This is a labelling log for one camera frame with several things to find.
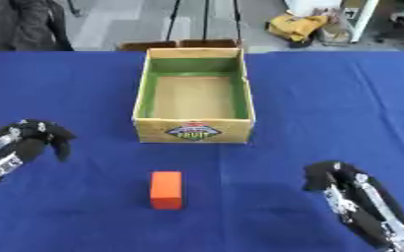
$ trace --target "white object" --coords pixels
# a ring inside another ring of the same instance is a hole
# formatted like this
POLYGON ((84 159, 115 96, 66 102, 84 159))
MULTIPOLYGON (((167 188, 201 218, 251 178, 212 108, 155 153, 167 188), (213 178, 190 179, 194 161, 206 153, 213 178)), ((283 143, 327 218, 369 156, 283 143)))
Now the white object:
POLYGON ((365 6, 363 7, 362 13, 360 14, 359 20, 356 25, 352 27, 352 39, 351 42, 358 42, 365 31, 370 18, 378 5, 379 0, 367 0, 365 6))
POLYGON ((288 9, 296 17, 307 17, 312 15, 315 8, 337 8, 340 9, 342 0, 285 0, 288 9))

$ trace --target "blue tablecloth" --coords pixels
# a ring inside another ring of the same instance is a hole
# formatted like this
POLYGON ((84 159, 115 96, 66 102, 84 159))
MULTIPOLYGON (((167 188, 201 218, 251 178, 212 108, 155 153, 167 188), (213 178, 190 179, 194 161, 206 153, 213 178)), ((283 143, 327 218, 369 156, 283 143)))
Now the blue tablecloth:
POLYGON ((303 167, 352 162, 404 208, 404 53, 246 57, 248 145, 139 144, 142 53, 0 53, 0 126, 56 121, 78 135, 0 183, 0 252, 369 252, 303 167), (186 208, 149 208, 149 172, 178 169, 186 208))

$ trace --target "person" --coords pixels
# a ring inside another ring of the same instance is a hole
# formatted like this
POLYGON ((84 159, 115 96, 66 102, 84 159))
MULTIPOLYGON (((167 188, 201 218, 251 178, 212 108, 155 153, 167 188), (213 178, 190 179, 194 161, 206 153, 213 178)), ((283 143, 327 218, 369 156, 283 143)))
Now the person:
POLYGON ((0 51, 73 50, 62 6, 52 0, 0 0, 0 51))

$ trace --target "gray floor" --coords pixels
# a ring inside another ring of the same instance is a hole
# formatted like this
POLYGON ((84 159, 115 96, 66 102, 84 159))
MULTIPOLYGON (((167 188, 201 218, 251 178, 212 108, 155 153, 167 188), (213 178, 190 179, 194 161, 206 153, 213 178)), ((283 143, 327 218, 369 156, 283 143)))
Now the gray floor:
MULTIPOLYGON (((68 33, 77 50, 113 50, 127 41, 164 39, 174 0, 75 0, 84 16, 67 15, 68 33)), ((245 47, 249 52, 285 51, 286 42, 263 28, 264 23, 286 11, 283 0, 239 0, 245 47)), ((200 38, 203 27, 204 1, 181 0, 173 39, 200 38)), ((404 39, 384 44, 373 41, 373 35, 384 22, 371 22, 362 40, 349 47, 323 46, 316 42, 313 50, 404 50, 404 39)), ((235 38, 233 0, 211 0, 210 30, 212 38, 235 38)))

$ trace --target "cardboard box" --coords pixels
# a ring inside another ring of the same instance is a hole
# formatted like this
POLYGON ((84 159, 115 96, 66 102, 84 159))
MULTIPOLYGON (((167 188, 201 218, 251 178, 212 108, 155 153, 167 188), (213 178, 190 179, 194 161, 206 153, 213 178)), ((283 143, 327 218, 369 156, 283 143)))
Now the cardboard box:
POLYGON ((254 121, 241 49, 148 51, 133 111, 141 142, 245 143, 254 121))

